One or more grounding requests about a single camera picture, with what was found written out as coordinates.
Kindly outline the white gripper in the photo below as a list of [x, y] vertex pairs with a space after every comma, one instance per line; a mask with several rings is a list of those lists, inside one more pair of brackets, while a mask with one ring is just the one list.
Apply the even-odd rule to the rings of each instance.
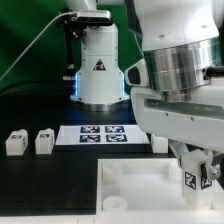
[[168, 145], [179, 167], [181, 157], [187, 152], [187, 143], [206, 149], [205, 169], [209, 180], [221, 176], [220, 164], [224, 159], [222, 107], [164, 102], [159, 94], [144, 87], [132, 88], [131, 101], [136, 123], [146, 133], [169, 139]]

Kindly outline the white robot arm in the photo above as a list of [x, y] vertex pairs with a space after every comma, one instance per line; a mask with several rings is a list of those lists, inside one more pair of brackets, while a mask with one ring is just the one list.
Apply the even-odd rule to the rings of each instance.
[[[72, 100], [105, 110], [124, 100], [140, 129], [164, 137], [183, 172], [219, 178], [224, 157], [224, 66], [219, 27], [224, 0], [65, 0], [82, 32], [82, 65]], [[105, 5], [126, 8], [142, 57], [123, 76], [116, 26]]]

